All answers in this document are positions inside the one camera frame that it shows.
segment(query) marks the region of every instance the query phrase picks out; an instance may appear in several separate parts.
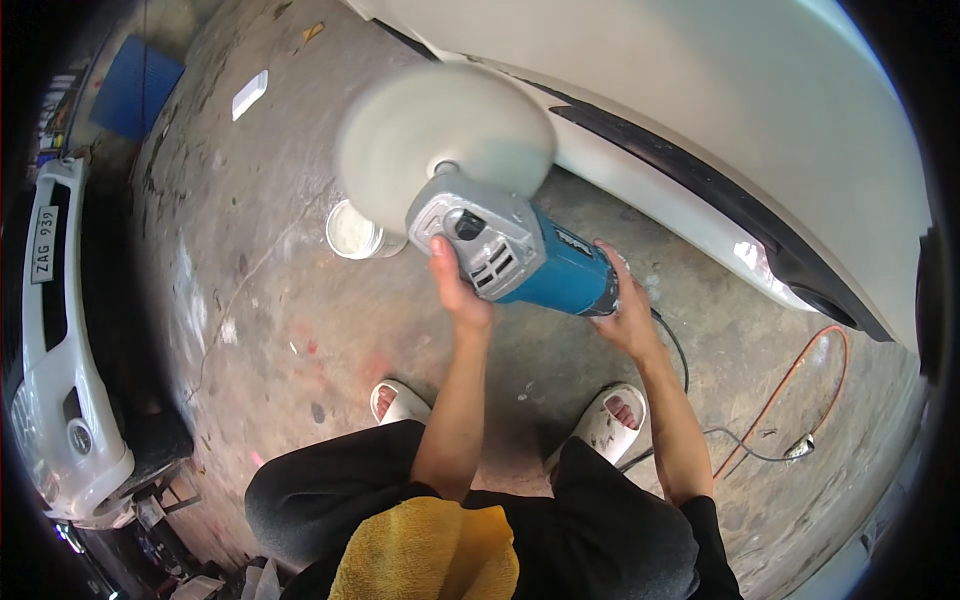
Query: blue panel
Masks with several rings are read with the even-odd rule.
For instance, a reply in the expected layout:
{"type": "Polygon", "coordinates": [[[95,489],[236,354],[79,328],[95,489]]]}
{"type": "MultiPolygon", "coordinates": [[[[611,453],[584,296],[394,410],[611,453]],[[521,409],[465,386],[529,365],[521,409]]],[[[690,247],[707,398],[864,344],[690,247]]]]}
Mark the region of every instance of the blue panel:
{"type": "Polygon", "coordinates": [[[183,73],[175,60],[149,46],[146,59],[144,69],[143,40],[128,36],[93,101],[90,121],[130,139],[146,137],[183,73]]]}
{"type": "Polygon", "coordinates": [[[540,220],[546,262],[497,302],[522,300],[578,315],[607,293],[611,266],[590,242],[550,221],[536,206],[534,211],[540,220]]]}

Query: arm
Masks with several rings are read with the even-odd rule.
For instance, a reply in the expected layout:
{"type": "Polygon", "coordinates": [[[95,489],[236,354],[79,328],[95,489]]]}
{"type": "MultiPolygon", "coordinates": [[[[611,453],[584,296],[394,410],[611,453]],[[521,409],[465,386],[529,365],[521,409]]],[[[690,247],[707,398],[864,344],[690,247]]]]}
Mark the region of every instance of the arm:
{"type": "Polygon", "coordinates": [[[617,251],[599,240],[596,244],[607,253],[616,270],[620,305],[616,313],[595,318],[593,324],[601,335],[634,359],[640,372],[650,406],[654,459],[663,495],[677,507],[697,496],[713,496],[707,442],[670,364],[667,347],[654,328],[650,299],[617,251]]]}
{"type": "Polygon", "coordinates": [[[460,279],[457,255],[449,242],[436,236],[430,240],[430,249],[430,271],[440,302],[453,320],[453,359],[420,440],[410,480],[430,486],[443,499],[463,502],[480,464],[493,305],[477,298],[460,279]]]}

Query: license plate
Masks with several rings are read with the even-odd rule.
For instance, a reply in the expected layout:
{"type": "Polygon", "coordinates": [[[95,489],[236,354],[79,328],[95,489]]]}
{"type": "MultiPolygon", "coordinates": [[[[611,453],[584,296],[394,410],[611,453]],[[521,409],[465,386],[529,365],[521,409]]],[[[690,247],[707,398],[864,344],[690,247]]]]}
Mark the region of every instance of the license plate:
{"type": "Polygon", "coordinates": [[[44,206],[36,216],[34,233],[34,266],[31,283],[43,283],[54,278],[54,239],[57,236],[57,206],[44,206]]]}

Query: orange extension cord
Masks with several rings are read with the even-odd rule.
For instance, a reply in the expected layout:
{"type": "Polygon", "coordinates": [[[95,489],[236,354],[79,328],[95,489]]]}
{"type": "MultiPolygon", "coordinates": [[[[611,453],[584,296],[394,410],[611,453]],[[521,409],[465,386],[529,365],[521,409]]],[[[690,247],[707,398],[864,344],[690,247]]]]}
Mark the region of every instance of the orange extension cord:
{"type": "MultiPolygon", "coordinates": [[[[782,392],[783,388],[786,387],[787,382],[790,381],[790,377],[792,377],[793,374],[797,371],[797,368],[804,361],[807,354],[810,352],[810,349],[813,348],[813,345],[820,338],[824,337],[831,331],[837,331],[843,337],[843,370],[840,372],[840,383],[837,385],[836,392],[833,393],[833,398],[830,400],[830,405],[827,407],[827,411],[824,413],[822,417],[820,417],[820,421],[817,423],[817,425],[809,431],[809,434],[815,435],[817,431],[820,430],[820,427],[824,424],[824,422],[827,420],[827,417],[829,417],[830,412],[833,410],[833,406],[836,404],[837,398],[840,397],[840,392],[843,390],[844,381],[847,380],[847,366],[850,364],[850,340],[847,339],[847,332],[844,331],[840,327],[840,325],[830,325],[830,326],[824,327],[823,329],[818,331],[817,334],[813,336],[813,338],[811,338],[809,342],[806,343],[806,347],[804,348],[804,351],[801,352],[799,356],[797,356],[797,360],[793,361],[793,366],[790,367],[790,371],[786,372],[786,375],[783,376],[783,379],[780,381],[780,384],[777,386],[777,389],[774,390],[774,392],[770,395],[770,399],[767,400],[767,403],[763,406],[763,410],[761,410],[760,414],[756,416],[756,419],[754,420],[754,424],[750,426],[750,429],[747,430],[747,433],[744,434],[740,442],[745,444],[747,440],[750,439],[750,436],[754,435],[754,432],[756,431],[756,426],[759,425],[759,423],[763,420],[763,418],[766,417],[767,413],[770,412],[770,407],[773,406],[774,402],[777,401],[777,398],[780,396],[780,392],[782,392]]],[[[733,459],[736,458],[736,456],[739,453],[740,453],[740,446],[738,445],[730,453],[730,456],[727,457],[727,460],[724,461],[724,464],[715,473],[713,473],[713,481],[716,481],[717,479],[720,478],[720,475],[722,475],[723,472],[727,470],[727,467],[730,466],[730,463],[733,462],[733,459]]]]}

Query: headlight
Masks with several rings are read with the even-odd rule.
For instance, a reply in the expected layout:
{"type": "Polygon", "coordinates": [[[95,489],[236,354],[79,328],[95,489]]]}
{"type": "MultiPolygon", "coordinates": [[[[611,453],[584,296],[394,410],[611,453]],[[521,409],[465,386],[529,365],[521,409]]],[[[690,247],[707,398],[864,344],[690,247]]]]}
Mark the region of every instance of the headlight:
{"type": "Polygon", "coordinates": [[[10,419],[16,447],[20,451],[20,457],[27,467],[27,472],[30,473],[30,479],[46,503],[52,504],[60,493],[60,485],[57,483],[56,475],[47,467],[46,461],[40,456],[39,449],[36,447],[33,409],[23,385],[20,385],[16,396],[13,397],[10,419]]]}

